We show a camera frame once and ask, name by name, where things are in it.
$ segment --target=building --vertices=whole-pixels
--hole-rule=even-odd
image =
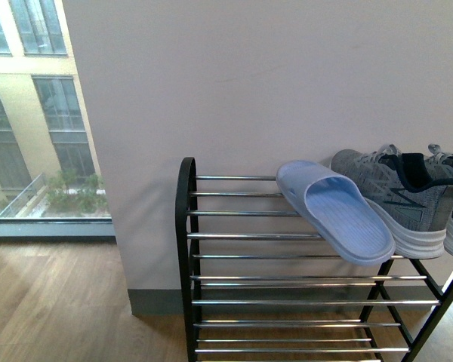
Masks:
[[[69,169],[100,174],[62,3],[0,0],[0,201]]]

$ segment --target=floor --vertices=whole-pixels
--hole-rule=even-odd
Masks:
[[[413,328],[427,316],[406,314]],[[131,315],[115,244],[0,243],[0,362],[9,361],[186,362],[183,319]],[[453,305],[415,361],[453,361]]]

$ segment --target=light blue slide sandal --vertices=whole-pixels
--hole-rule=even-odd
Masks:
[[[291,161],[277,171],[277,185],[292,207],[348,262],[377,265],[396,246],[383,220],[356,184],[311,161]]]

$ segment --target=baseboard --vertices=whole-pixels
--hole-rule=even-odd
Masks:
[[[312,288],[302,290],[283,290],[279,297],[278,289],[241,289],[241,290],[205,290],[206,299],[304,299],[304,300],[365,300],[370,288]],[[433,300],[431,292],[424,286],[387,287],[391,299]],[[183,314],[181,290],[128,290],[131,310],[134,315],[166,315]],[[239,312],[312,312],[312,311],[344,311],[356,310],[359,306],[332,306],[332,307],[279,307],[271,305],[260,306],[215,306],[203,308],[205,313],[239,313]],[[429,310],[425,305],[407,305],[398,308]]]

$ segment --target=white wall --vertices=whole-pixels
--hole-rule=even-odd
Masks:
[[[64,0],[130,289],[179,287],[174,192],[200,173],[395,143],[453,151],[453,2]],[[438,262],[444,275],[453,266]]]

